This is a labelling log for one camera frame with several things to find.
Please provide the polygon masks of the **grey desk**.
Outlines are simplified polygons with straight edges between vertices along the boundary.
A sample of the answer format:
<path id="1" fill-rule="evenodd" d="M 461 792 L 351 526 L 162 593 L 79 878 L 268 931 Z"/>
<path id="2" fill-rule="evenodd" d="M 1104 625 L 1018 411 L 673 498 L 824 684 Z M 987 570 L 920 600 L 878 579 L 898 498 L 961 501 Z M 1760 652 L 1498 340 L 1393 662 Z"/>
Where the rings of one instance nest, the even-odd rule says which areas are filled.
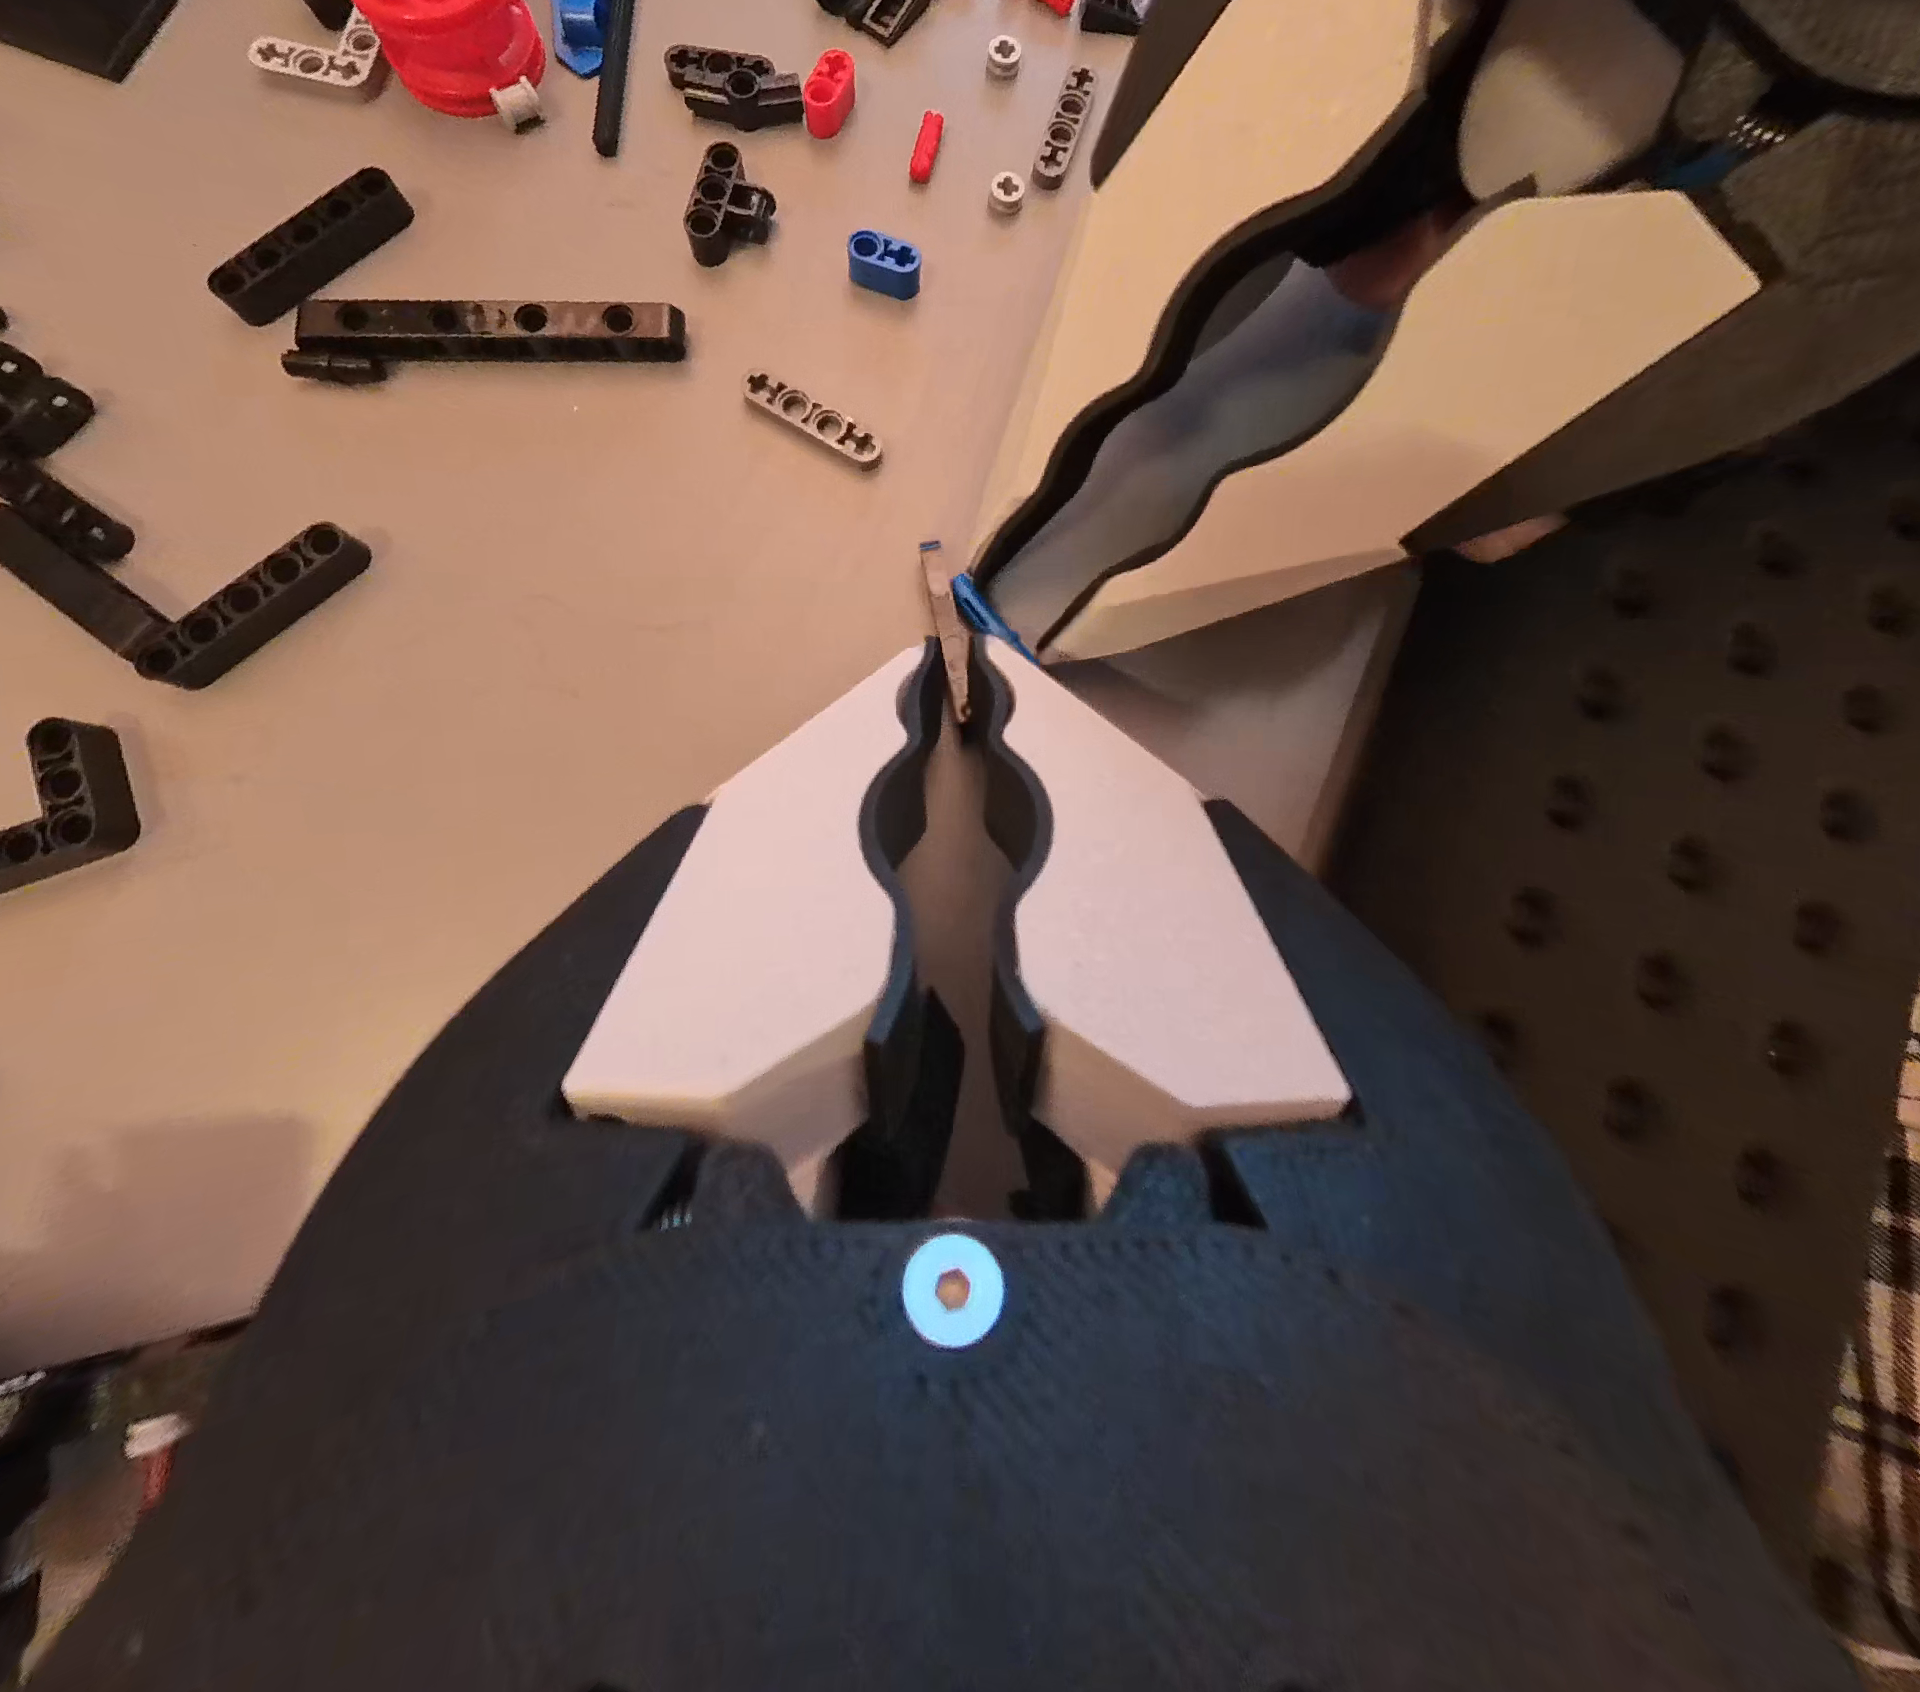
<path id="1" fill-rule="evenodd" d="M 809 0 L 639 0 L 612 160 L 545 121 L 305 91 L 248 63 L 301 0 L 181 0 L 124 83 L 5 47 L 5 317 L 96 421 L 52 463 L 128 521 L 170 619 L 316 521 L 372 570 L 181 693 L 5 577 L 5 822 L 27 728 L 107 723 L 132 850 L 5 895 L 5 1370 L 246 1313 L 403 1066 L 667 813 L 920 638 L 918 544 L 967 563 L 1090 196 L 1018 214 L 1058 84 L 1134 47 L 1045 8 L 928 18 L 916 118 L 733 131 L 669 44 L 819 58 Z M 550 18 L 550 0 L 530 0 Z M 846 241 L 926 254 L 898 303 Z M 751 408 L 770 371 L 882 440 L 862 473 Z"/>

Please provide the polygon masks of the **grey small connector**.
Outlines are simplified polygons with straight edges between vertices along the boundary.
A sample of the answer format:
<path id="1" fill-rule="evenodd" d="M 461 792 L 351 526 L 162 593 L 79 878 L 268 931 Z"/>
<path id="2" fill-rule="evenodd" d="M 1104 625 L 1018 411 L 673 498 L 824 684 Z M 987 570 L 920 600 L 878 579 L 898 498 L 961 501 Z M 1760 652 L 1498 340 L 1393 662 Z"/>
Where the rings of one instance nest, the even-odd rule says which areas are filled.
<path id="1" fill-rule="evenodd" d="M 781 421 L 846 466 L 872 473 L 882 466 L 882 440 L 862 421 L 772 371 L 752 371 L 741 383 L 744 402 Z"/>

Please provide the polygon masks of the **light grey angled beam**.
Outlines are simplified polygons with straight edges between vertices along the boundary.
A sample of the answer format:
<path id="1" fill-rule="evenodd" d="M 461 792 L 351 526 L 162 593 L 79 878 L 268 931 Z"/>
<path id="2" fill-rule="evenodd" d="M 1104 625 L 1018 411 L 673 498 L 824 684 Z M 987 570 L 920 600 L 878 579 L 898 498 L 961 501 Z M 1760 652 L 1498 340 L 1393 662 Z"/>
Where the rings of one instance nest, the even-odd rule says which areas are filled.
<path id="1" fill-rule="evenodd" d="M 254 71 L 290 84 L 334 97 L 375 97 L 388 76 L 388 60 L 375 27 L 353 14 L 327 41 L 277 40 L 259 34 L 248 47 Z"/>

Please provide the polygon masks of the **grey thin beam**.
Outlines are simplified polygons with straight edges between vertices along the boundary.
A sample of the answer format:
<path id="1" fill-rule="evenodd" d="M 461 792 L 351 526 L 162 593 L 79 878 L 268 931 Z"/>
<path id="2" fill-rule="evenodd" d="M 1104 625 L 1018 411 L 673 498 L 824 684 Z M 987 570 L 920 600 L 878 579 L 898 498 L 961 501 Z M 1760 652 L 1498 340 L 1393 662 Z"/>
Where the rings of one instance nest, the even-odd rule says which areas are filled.
<path id="1" fill-rule="evenodd" d="M 1098 73 L 1076 63 L 1065 76 L 1053 110 L 1049 114 L 1039 154 L 1032 168 L 1032 182 L 1041 190 L 1058 190 L 1076 158 L 1076 145 L 1083 140 L 1098 108 Z"/>

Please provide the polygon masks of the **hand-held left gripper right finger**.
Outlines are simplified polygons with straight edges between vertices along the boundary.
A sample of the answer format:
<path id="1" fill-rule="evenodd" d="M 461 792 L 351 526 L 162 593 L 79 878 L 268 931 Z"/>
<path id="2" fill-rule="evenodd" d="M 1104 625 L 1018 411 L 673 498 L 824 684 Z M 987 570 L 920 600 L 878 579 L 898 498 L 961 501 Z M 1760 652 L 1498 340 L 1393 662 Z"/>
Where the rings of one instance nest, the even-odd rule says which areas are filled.
<path id="1" fill-rule="evenodd" d="M 1083 1216 L 1145 1145 L 1341 1117 L 1352 1086 L 1221 817 L 1012 644 L 973 644 L 995 912 L 991 1049 L 1032 1216 Z"/>

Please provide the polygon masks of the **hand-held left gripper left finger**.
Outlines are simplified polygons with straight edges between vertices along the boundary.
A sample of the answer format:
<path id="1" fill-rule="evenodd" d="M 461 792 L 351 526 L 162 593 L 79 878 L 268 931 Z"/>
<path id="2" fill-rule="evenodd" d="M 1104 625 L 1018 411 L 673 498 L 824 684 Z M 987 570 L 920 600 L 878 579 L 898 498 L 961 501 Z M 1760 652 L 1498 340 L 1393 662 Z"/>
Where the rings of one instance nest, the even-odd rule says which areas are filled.
<path id="1" fill-rule="evenodd" d="M 767 1145 L 813 1212 L 926 1214 L 965 1049 L 901 865 L 943 704 L 913 644 L 707 799 L 565 1069 L 576 1116 Z"/>

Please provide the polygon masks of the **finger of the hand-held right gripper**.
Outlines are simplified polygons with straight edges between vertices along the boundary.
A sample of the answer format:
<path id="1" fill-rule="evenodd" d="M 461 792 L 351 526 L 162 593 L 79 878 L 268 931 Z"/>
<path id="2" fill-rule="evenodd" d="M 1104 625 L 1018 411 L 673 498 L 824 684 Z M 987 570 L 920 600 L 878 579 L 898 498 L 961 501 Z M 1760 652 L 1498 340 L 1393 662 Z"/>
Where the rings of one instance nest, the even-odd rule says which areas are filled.
<path id="1" fill-rule="evenodd" d="M 1186 368 L 1235 264 L 1357 171 L 1429 67 L 1432 0 L 1227 0 L 1070 238 L 988 475 L 973 580 L 987 590 L 1070 489 L 1072 449 Z"/>
<path id="2" fill-rule="evenodd" d="M 1417 281 L 1322 430 L 1229 473 L 1167 552 L 1103 579 L 1039 656 L 1085 662 L 1356 579 L 1765 288 L 1680 190 L 1513 199 Z"/>

